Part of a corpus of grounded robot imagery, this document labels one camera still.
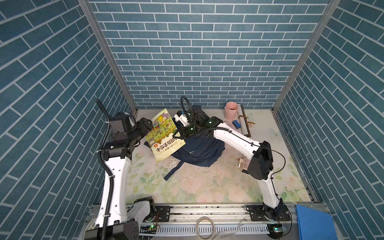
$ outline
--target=metal rail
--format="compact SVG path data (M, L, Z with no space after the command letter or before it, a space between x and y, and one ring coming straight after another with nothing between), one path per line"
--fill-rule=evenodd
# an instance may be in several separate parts
M314 192L314 190L313 190L313 188L312 188L312 186L311 186L311 184L309 182L309 179L306 176L306 174L305 174L305 172L303 170L303 167L301 166L301 164L300 164L300 162L299 162L299 160L297 158L297 155L296 155L295 151L293 150L292 144L289 141L288 136L285 133L285 130L284 130L282 124L280 123L279 116L277 115L277 113L275 111L272 110L271 112L272 112L273 118L275 119L277 127L280 130L281 136L283 137L285 145L287 146L288 151L291 154L291 157L293 159L293 163L295 164L295 166L296 166L296 168L298 170L300 178L302 179L303 184L304 184L305 188L307 189L308 195L310 196L312 201L319 202L318 197L316 196L316 194L315 194L315 192Z
M116 77L116 80L121 88L121 91L123 92L125 98L128 101L129 106L132 109L133 115L136 116L137 114L137 107L135 105L135 102L133 101L127 85L124 81L123 76L121 75L121 72L118 68L118 65L115 61L115 58L113 57L113 54L111 52L111 49L109 48L109 45L104 37L104 34L100 28L100 25L96 19L96 16L92 10L91 4L88 0L78 0L81 10L84 12L84 15L86 19L88 20L89 25L91 26L91 29L93 33L95 34L95 37L101 47L101 50L103 51L105 58L107 59L109 66L112 69L113 74Z
M305 46L303 53L300 55L299 59L297 60L296 65L292 69L291 75L288 77L288 80L285 83L283 89L281 90L280 95L277 97L277 100L272 107L273 111L276 112L281 106L285 96L288 94L289 89L292 87L301 69L303 68L305 62L307 61L309 55L311 54L312 49L315 47L317 41L319 40L325 27L327 26L337 6L339 6L340 1L341 0L330 0L327 7L324 9L323 15L321 16L319 23L316 25L315 29L313 30L311 38L308 40L308 43Z
M325 203L301 202L302 206L309 207L321 212L329 213ZM246 211L246 205L262 205L262 203L212 203L212 204L156 204L157 206L167 205L171 207L169 222L159 223L160 225L185 225L196 224L197 220L202 216L208 216L214 224L237 224L245 218L243 224L271 224L278 221L260 221L252 222L249 212ZM286 203L292 214L292 220L297 220L296 204ZM131 208L131 204L127 204L127 210ZM89 212L87 222L95 219L99 213L100 205L92 205Z

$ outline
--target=floral floor mat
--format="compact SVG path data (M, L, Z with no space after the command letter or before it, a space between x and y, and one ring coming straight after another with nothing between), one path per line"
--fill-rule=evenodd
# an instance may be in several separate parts
M140 110L138 119L150 118L149 111L152 111L153 116L158 112ZM209 116L223 119L221 110L208 109L205 112ZM258 123L250 128L251 138L269 142L272 149L281 152L286 158L285 168L274 175L277 193L285 202L310 201L271 112L246 110L246 113L249 121ZM184 163L168 181L165 181L163 177L179 160L171 156L157 162L151 149L140 144L134 150L127 175L126 203L131 204L138 198L148 196L152 196L156 203L262 202L263 196L257 180L237 168L240 157L240 152L225 144L221 157L210 167ZM273 171L276 172L281 169L284 160L275 152L273 160Z

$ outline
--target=blue sponge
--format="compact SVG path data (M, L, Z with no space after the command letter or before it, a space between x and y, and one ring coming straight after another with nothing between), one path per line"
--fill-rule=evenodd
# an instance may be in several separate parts
M240 125L240 123L237 120L232 121L232 124L235 126L236 129L241 128L241 125Z

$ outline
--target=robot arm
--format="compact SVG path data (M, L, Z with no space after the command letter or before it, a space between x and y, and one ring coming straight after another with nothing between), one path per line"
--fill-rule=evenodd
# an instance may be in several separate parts
M105 169L105 181L95 229L86 231L84 239L137 239L140 224L146 217L155 214L155 205L151 197L138 199L127 214L125 181L135 145L152 130L152 122L145 118L136 122L127 113L118 113L111 118L102 103L98 99L96 102L108 123L101 142L102 152L98 153L99 162ZM113 140L104 145L110 128Z
M219 118L209 118L201 110L200 106L190 107L188 111L179 111L175 115L175 121L180 121L183 125L178 129L180 137L176 137L174 134L175 138L185 139L200 134L211 135L231 145L246 156L247 159L251 160L248 173L258 180L263 194L265 216L271 220L279 218L280 211L283 208L283 201L275 192L273 186L271 178L273 157L268 142L260 143L252 140L234 131Z

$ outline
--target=yellow book cover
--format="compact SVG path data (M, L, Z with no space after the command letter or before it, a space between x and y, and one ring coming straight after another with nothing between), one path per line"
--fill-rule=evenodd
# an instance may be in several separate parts
M152 118L152 124L153 129L146 139L157 161L163 161L184 146L184 140L173 138L177 128L166 108Z

